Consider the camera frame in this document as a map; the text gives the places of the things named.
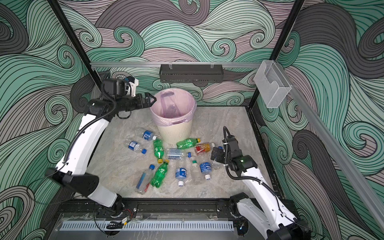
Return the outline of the cream ribbed waste bin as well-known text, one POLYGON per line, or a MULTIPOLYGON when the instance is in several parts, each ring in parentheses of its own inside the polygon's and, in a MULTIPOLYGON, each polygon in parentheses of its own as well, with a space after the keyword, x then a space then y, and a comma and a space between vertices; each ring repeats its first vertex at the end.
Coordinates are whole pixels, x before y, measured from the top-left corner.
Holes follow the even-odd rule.
POLYGON ((193 120, 189 122, 180 122, 171 126, 157 126, 161 139, 168 144, 176 143, 188 139, 191 136, 193 120))

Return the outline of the black wall-mounted tray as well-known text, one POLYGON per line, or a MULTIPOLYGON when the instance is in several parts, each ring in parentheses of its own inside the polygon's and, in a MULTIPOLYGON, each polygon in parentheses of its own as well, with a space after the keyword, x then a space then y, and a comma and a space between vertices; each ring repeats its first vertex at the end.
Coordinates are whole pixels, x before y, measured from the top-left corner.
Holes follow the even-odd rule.
POLYGON ((176 65, 170 68, 161 65, 160 80, 162 83, 220 83, 224 79, 221 65, 176 65))

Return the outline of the clear bottle pale blue label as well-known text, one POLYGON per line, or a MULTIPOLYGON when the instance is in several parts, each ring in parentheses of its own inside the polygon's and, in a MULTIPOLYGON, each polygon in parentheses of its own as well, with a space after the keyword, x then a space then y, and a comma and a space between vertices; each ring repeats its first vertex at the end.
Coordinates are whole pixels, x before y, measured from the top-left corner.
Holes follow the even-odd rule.
POLYGON ((169 160, 190 158, 191 156, 192 156, 191 152, 186 152, 185 150, 176 149, 176 148, 166 149, 166 157, 169 160))

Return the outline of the clear bottle purple label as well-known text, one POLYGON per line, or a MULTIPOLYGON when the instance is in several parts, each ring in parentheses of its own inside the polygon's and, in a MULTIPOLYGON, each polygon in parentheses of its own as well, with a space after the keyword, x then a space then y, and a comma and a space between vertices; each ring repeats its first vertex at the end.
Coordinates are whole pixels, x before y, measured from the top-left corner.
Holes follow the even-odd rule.
POLYGON ((173 101, 162 101, 163 118, 174 119, 180 117, 182 114, 178 106, 173 101))

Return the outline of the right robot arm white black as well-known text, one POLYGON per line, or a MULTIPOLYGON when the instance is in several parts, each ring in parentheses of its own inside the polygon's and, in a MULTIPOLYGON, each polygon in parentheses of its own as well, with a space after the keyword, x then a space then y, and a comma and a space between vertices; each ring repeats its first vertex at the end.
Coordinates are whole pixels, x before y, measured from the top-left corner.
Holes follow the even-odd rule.
POLYGON ((251 156, 243 156, 240 150, 230 152, 214 147, 211 159, 230 167, 249 188, 258 206, 252 200, 238 194, 233 198, 236 213, 251 223, 266 240, 309 240, 311 230, 305 221, 299 220, 281 200, 265 179, 251 156))

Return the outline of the clear bottle blue label white cap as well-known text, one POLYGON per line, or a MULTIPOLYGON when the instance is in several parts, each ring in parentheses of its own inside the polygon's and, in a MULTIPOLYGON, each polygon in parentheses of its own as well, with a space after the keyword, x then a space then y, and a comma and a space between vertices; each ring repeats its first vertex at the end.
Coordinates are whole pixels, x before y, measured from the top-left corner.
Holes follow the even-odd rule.
POLYGON ((138 137, 141 137, 142 139, 146 140, 146 141, 155 141, 158 137, 155 135, 155 133, 153 133, 152 131, 149 131, 149 130, 145 130, 145 129, 142 129, 142 128, 138 128, 135 130, 135 134, 138 136, 138 137))

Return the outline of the pink plastic bin liner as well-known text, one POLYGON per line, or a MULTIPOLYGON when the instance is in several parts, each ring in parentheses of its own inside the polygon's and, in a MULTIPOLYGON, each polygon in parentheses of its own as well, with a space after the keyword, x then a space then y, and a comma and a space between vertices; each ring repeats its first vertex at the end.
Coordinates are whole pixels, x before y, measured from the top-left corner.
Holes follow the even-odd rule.
POLYGON ((156 102, 150 107, 157 126, 169 127, 193 120, 197 108, 195 98, 182 89, 166 89, 155 95, 156 102))

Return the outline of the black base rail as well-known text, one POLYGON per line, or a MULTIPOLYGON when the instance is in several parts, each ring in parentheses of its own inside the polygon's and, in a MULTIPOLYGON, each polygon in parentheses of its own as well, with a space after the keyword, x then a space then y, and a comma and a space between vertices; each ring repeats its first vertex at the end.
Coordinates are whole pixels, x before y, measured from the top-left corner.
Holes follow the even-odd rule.
MULTIPOLYGON (((123 198, 123 213, 134 217, 144 214, 208 214, 217 217, 233 217, 237 204, 244 196, 229 199, 161 199, 161 198, 123 198)), ((108 209, 91 200, 70 200, 59 206, 60 213, 91 213, 109 217, 108 209)))

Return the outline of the green soda bottle by bin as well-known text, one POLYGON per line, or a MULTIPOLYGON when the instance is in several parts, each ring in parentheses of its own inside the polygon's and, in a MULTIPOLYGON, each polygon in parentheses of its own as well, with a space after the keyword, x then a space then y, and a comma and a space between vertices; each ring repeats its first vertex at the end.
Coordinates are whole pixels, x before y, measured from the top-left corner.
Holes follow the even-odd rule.
POLYGON ((188 138, 180 142, 177 142, 176 145, 178 149, 186 150, 196 146, 200 142, 201 142, 200 138, 188 138))

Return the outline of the clear acrylic wall holder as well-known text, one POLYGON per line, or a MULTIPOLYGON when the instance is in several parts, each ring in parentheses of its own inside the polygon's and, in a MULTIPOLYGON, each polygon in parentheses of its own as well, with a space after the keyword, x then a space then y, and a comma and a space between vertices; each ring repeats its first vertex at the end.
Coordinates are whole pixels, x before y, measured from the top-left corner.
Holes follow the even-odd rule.
POLYGON ((282 65, 275 61, 263 61, 254 81, 269 109, 278 108, 292 89, 289 76, 282 65))

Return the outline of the green soda bottle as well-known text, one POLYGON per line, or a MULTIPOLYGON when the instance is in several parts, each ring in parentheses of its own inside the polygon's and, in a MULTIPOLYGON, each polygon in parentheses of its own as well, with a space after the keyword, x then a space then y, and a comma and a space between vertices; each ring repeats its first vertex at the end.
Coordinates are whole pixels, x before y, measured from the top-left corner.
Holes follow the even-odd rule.
POLYGON ((154 156, 157 159, 158 164, 163 163, 163 156, 164 156, 164 146, 163 146, 163 141, 161 139, 156 139, 153 142, 154 146, 154 156))
POLYGON ((176 145, 178 149, 186 150, 196 146, 200 142, 201 142, 200 138, 188 138, 180 142, 177 142, 176 145))
POLYGON ((155 175, 153 176, 150 182, 150 184, 153 187, 159 188, 162 185, 168 172, 168 165, 169 165, 169 160, 163 160, 163 163, 158 167, 158 169, 155 172, 155 175))

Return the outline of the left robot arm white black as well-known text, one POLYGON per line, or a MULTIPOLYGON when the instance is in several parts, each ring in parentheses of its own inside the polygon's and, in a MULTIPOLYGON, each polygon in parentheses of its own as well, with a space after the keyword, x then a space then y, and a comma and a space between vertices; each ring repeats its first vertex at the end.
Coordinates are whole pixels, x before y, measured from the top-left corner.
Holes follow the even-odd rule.
POLYGON ((104 206, 111 215, 119 216, 123 211, 122 197, 104 187, 98 176, 87 173, 87 168, 100 138, 114 116, 119 112, 150 108, 156 101, 156 97, 150 93, 117 99, 110 96, 92 99, 67 153, 56 167, 46 170, 45 177, 104 206))

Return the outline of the red orange drink bottle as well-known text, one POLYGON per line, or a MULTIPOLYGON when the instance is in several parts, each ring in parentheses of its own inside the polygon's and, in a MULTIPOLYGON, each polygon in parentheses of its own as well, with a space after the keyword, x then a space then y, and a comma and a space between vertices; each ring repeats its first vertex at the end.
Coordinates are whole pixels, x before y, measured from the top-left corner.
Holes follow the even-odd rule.
POLYGON ((201 155, 209 153, 216 145, 214 143, 200 143, 195 146, 195 153, 201 155))

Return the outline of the clear bottle blue red insert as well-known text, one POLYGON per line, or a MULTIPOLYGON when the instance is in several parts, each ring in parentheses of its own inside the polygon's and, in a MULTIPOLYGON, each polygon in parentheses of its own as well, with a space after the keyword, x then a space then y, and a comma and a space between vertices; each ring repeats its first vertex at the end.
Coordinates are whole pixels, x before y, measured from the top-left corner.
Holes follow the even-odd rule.
POLYGON ((148 187, 149 187, 149 184, 154 176, 154 173, 155 173, 155 166, 154 165, 150 165, 148 169, 146 169, 141 177, 139 178, 139 181, 136 185, 136 192, 140 193, 140 194, 145 194, 148 190, 148 187))

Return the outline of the clear bottle green cap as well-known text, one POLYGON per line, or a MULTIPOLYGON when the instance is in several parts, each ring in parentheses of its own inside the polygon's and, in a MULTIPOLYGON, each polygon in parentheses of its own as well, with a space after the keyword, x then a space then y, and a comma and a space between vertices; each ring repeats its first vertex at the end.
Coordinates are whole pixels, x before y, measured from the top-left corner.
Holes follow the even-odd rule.
POLYGON ((193 183, 195 185, 199 185, 203 183, 200 166, 196 160, 192 160, 191 175, 192 175, 193 183))

